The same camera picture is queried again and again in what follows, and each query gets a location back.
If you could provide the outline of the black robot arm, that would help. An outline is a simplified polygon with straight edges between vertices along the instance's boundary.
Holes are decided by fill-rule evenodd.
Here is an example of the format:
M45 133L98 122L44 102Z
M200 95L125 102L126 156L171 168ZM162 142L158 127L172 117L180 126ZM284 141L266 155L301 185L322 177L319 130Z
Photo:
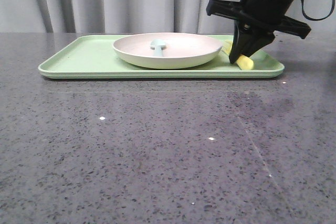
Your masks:
M235 63L240 55L250 57L275 39L274 32L306 38L308 24L287 17L294 0L209 0L207 14L233 19L234 38L229 60Z

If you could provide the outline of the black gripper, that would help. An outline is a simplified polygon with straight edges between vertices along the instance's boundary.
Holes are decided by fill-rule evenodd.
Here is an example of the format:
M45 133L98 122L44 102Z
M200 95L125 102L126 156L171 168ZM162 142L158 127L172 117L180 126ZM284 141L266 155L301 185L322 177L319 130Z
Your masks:
M250 57L255 52L272 43L273 32L281 31L291 35L306 38L311 28L308 24L287 17L286 12L294 0L240 0L239 2L224 0L209 0L207 15L217 15L234 19L233 44L229 61L234 64L239 56ZM262 30L249 38L249 28Z

